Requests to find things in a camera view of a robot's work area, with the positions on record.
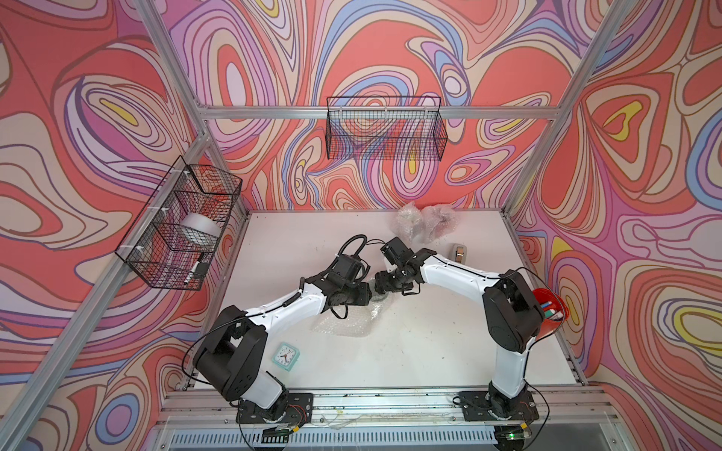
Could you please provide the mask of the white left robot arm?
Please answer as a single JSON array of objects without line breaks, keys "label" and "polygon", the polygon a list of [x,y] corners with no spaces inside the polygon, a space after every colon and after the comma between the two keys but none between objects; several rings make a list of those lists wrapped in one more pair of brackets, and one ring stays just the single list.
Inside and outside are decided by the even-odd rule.
[{"label": "white left robot arm", "polygon": [[357,255],[337,255],[328,268],[300,279],[299,287],[270,304],[223,309],[199,343],[193,368],[227,401],[246,401],[271,411],[287,404],[288,390],[261,371],[266,344],[274,334],[338,306],[367,306],[370,265]]}]

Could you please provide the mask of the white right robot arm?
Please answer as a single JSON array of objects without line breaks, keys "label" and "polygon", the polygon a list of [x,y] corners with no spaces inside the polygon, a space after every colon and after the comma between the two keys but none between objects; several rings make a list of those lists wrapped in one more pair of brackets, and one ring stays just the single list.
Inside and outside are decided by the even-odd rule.
[{"label": "white right robot arm", "polygon": [[526,391],[529,349],[537,341],[545,314],[526,279],[517,270],[483,272],[446,259],[434,250],[414,251],[400,238],[381,247],[388,269],[374,276],[379,294],[416,295],[425,284],[448,289],[481,304],[488,332],[496,343],[496,368],[490,387],[506,400]]}]

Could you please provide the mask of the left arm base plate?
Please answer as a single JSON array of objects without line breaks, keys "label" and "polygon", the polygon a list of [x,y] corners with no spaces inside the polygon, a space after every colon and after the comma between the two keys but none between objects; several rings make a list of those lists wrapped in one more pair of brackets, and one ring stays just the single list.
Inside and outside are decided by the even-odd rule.
[{"label": "left arm base plate", "polygon": [[256,404],[242,400],[236,415],[240,425],[289,424],[304,426],[312,420],[314,394],[310,392],[292,392],[282,395],[269,409],[261,409]]}]

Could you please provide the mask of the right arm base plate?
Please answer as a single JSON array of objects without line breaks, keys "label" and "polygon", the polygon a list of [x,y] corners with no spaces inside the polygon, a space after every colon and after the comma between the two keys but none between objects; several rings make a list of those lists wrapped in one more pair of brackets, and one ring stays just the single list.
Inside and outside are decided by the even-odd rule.
[{"label": "right arm base plate", "polygon": [[528,389],[523,389],[515,398],[507,398],[496,389],[462,391],[452,398],[452,403],[462,409],[467,422],[531,424],[540,419],[536,403]]}]

